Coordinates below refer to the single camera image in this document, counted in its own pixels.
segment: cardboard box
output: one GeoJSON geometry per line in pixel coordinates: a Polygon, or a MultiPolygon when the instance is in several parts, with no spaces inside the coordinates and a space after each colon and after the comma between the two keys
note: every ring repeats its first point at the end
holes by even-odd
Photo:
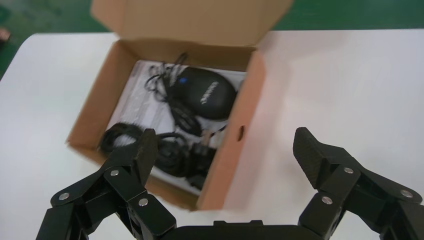
{"type": "Polygon", "coordinates": [[[137,60],[173,63],[186,52],[185,64],[190,66],[247,71],[200,197],[152,176],[146,184],[149,192],[179,207],[221,209],[265,80],[255,45],[290,4],[291,0],[93,0],[92,15],[120,40],[104,61],[68,136],[69,146],[99,164],[105,161],[98,144],[137,60]]]}

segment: black cable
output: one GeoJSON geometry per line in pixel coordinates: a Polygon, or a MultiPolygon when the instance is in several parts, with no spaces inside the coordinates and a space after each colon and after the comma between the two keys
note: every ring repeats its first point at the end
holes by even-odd
{"type": "MultiPolygon", "coordinates": [[[[99,148],[108,156],[113,150],[120,147],[116,145],[118,137],[128,136],[138,141],[143,131],[141,127],[135,124],[116,123],[104,133],[99,148]]],[[[194,164],[190,159],[189,143],[187,139],[183,135],[175,132],[161,133],[158,134],[157,137],[158,154],[154,165],[172,176],[187,176],[194,164]]]]}
{"type": "Polygon", "coordinates": [[[167,103],[175,126],[188,134],[200,137],[202,135],[202,126],[197,120],[196,115],[191,109],[173,96],[172,81],[176,81],[177,75],[187,59],[186,53],[181,54],[174,64],[167,66],[162,63],[158,67],[158,72],[153,73],[155,66],[151,66],[149,72],[151,76],[144,83],[144,89],[154,94],[159,102],[167,103]]]}
{"type": "Polygon", "coordinates": [[[224,131],[224,129],[227,127],[227,125],[225,125],[225,126],[223,126],[223,127],[221,127],[220,129],[218,129],[217,131],[215,131],[215,132],[212,132],[211,134],[210,134],[210,136],[211,137],[213,137],[213,136],[215,136],[215,134],[217,134],[217,133],[219,133],[219,132],[222,132],[222,131],[224,131]]]}
{"type": "Polygon", "coordinates": [[[115,142],[120,136],[129,136],[137,141],[142,134],[143,129],[139,126],[119,122],[104,132],[100,140],[99,148],[104,154],[109,155],[113,150],[119,147],[115,142]]]}

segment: box flap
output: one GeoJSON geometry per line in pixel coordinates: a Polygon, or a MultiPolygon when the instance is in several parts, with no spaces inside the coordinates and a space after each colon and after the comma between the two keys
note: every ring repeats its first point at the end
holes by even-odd
{"type": "Polygon", "coordinates": [[[253,46],[292,0],[93,0],[91,14],[122,39],[253,46]]]}

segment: black plastic part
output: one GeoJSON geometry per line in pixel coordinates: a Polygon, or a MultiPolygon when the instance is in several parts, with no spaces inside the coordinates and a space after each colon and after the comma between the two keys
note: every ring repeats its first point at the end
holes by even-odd
{"type": "Polygon", "coordinates": [[[202,145],[201,143],[194,143],[191,146],[190,158],[193,164],[187,174],[187,181],[190,185],[202,190],[216,152],[216,149],[202,145]]]}
{"type": "Polygon", "coordinates": [[[346,211],[381,240],[424,240],[418,193],[363,168],[343,148],[318,142],[306,128],[296,131],[293,152],[318,193],[297,226],[257,220],[176,228],[175,218],[144,188],[156,141],[154,131],[146,130],[140,141],[113,151],[99,171],[55,194],[37,240],[87,240],[113,213],[137,240],[328,240],[346,211]],[[62,193],[69,197],[59,200],[62,193]]]}
{"type": "Polygon", "coordinates": [[[322,240],[312,231],[296,225],[228,223],[214,226],[183,226],[163,240],[322,240]]]}

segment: computer mouse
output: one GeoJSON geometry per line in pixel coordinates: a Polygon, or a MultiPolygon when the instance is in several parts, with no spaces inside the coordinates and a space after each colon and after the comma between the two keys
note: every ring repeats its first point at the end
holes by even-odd
{"type": "Polygon", "coordinates": [[[230,116],[237,92],[222,75],[197,67],[186,67],[172,86],[172,96],[197,116],[225,120],[230,116]]]}

